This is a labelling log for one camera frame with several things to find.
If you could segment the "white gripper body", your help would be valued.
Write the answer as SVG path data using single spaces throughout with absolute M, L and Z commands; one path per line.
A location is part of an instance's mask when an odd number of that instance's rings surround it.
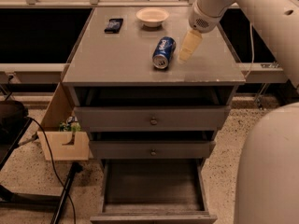
M 213 5 L 204 6 L 195 2 L 192 5 L 192 11 L 189 17 L 189 25 L 200 33 L 211 32 L 219 23 L 222 12 Z

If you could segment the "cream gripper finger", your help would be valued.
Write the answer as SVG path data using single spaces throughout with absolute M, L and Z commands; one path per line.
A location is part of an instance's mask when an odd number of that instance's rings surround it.
M 201 44 L 203 40 L 202 34 L 194 29 L 189 30 L 184 36 L 183 42 L 180 47 L 178 59 L 181 62 L 187 62 Z

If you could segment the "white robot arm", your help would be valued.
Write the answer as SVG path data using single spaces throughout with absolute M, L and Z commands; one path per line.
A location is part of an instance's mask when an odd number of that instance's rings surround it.
M 201 35 L 238 4 L 294 87 L 299 85 L 296 0 L 194 0 L 191 30 L 179 58 L 189 59 Z M 299 224 L 299 103 L 269 111 L 243 145 L 235 186 L 234 224 Z

